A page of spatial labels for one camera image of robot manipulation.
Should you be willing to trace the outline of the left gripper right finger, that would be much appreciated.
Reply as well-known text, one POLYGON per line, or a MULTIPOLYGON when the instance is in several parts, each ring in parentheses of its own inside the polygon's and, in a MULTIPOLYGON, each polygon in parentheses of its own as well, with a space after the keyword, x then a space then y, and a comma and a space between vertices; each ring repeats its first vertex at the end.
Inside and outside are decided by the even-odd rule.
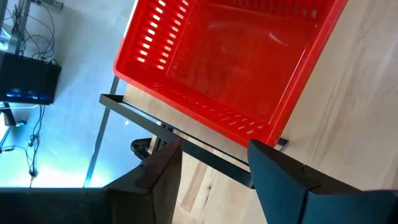
POLYGON ((398 190, 359 190, 258 140, 248 163, 268 224, 398 224, 398 190))

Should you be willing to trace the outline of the grey metal stand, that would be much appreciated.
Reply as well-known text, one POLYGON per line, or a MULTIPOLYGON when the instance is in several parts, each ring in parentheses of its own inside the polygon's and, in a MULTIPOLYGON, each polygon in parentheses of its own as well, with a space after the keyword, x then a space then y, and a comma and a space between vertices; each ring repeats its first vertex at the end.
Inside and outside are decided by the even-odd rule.
POLYGON ((54 55, 55 23, 47 6, 61 11, 64 7, 64 3, 58 0, 18 0, 18 3, 14 5, 14 10, 11 13, 11 19, 13 21, 11 34, 16 39, 15 54, 22 55, 27 47, 27 41, 31 40, 37 47, 37 53, 33 54, 32 57, 46 59, 54 55), (44 24, 42 21, 29 15, 31 4, 43 7, 47 11, 52 27, 49 27, 47 24, 44 24), (50 31, 51 38, 47 39, 41 35, 30 35, 26 28, 28 18, 32 18, 39 24, 42 24, 44 27, 46 27, 50 31), (40 50, 38 43, 33 39, 33 37, 40 37, 48 42, 44 51, 40 50))

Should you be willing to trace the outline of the black metal rig frame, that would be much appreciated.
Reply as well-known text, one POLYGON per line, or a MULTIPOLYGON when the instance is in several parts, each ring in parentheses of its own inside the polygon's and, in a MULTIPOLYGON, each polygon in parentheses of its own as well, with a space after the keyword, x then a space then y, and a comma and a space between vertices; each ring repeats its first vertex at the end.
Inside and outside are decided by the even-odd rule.
POLYGON ((149 157, 153 152, 158 151, 160 148, 166 145, 166 142, 162 139, 155 137, 136 139, 131 143, 131 151, 140 160, 144 160, 149 157))

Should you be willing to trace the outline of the black electronics box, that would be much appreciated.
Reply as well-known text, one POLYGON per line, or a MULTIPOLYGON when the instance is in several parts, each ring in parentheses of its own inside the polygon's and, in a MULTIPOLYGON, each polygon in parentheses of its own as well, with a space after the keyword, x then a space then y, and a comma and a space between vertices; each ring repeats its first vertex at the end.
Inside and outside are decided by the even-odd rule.
POLYGON ((0 101, 50 105, 61 71, 57 64, 0 51, 0 101))

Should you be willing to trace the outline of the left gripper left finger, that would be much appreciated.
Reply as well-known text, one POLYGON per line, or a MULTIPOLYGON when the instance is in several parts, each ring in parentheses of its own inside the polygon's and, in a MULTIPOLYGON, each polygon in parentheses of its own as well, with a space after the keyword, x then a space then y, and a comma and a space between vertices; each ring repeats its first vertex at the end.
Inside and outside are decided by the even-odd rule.
POLYGON ((171 224, 181 173, 173 140, 102 188, 0 188, 0 224, 171 224))

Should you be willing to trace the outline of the wooden shelf with black legs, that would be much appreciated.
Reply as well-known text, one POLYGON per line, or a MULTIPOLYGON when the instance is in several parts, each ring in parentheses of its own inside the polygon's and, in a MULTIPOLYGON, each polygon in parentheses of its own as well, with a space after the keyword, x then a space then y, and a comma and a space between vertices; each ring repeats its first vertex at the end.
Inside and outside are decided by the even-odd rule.
MULTIPOLYGON (((242 146, 127 82, 123 102, 211 151, 242 146)), ((280 136, 287 154, 360 189, 398 189, 398 0, 348 0, 280 136)))

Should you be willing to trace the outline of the red plastic basket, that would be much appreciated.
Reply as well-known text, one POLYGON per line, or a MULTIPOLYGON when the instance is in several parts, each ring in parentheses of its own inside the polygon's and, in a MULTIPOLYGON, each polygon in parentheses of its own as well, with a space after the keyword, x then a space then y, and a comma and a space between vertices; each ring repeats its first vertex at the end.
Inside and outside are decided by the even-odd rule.
POLYGON ((247 146, 275 146, 348 0, 136 0, 114 73, 247 146))

